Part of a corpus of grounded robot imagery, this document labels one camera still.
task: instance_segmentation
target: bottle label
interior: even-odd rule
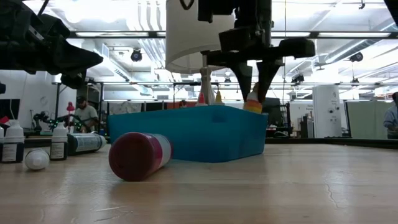
[[[159,144],[162,147],[162,149],[161,149],[162,150],[162,160],[158,167],[158,169],[160,169],[162,166],[164,166],[170,160],[171,155],[172,155],[172,147],[169,143],[169,140],[167,140],[167,138],[165,138],[163,135],[160,135],[160,134],[152,134],[152,135],[159,141]]]
[[[101,147],[101,138],[99,136],[76,136],[76,152],[97,150]]]
[[[17,144],[4,144],[1,162],[17,161]]]
[[[65,143],[58,142],[51,144],[50,158],[51,159],[63,159],[65,156]]]

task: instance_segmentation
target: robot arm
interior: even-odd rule
[[[195,0],[183,8],[189,10]],[[241,87],[244,101],[251,89],[251,67],[248,60],[257,63],[259,70],[258,100],[262,102],[278,69],[283,66],[283,57],[312,57],[315,45],[306,38],[285,39],[278,47],[271,45],[272,0],[197,0],[198,20],[213,22],[214,15],[230,15],[235,12],[234,29],[219,34],[221,50],[202,52],[209,65],[219,65],[232,69]],[[398,1],[384,0],[391,15],[398,23]]]
[[[40,10],[43,12],[48,0]],[[103,61],[96,53],[70,45],[70,31],[47,14],[36,15],[21,0],[0,1],[0,69],[62,74],[70,88],[84,85],[86,70]]]

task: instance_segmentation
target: person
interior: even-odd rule
[[[392,94],[394,106],[391,106],[384,117],[384,127],[387,128],[388,139],[398,139],[398,92]]]
[[[185,100],[180,101],[180,108],[186,108],[187,102]]]
[[[76,101],[78,109],[75,111],[75,116],[78,116],[90,128],[90,130],[87,130],[85,126],[82,126],[80,132],[89,133],[94,131],[95,125],[98,123],[97,111],[87,103],[87,99],[84,96],[79,96]]]

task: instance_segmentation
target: black cable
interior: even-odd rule
[[[195,0],[190,0],[189,4],[187,5],[184,0],[180,0],[182,8],[185,10],[190,10],[194,2]]]
[[[44,9],[47,7],[47,4],[49,3],[50,0],[44,0],[44,3],[42,5],[42,7],[40,8],[39,13],[37,13],[38,16],[41,16],[44,12]]]

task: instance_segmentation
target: wooden table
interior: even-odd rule
[[[221,164],[172,161],[123,182],[108,149],[42,172],[0,165],[0,223],[398,223],[398,151],[268,145]]]

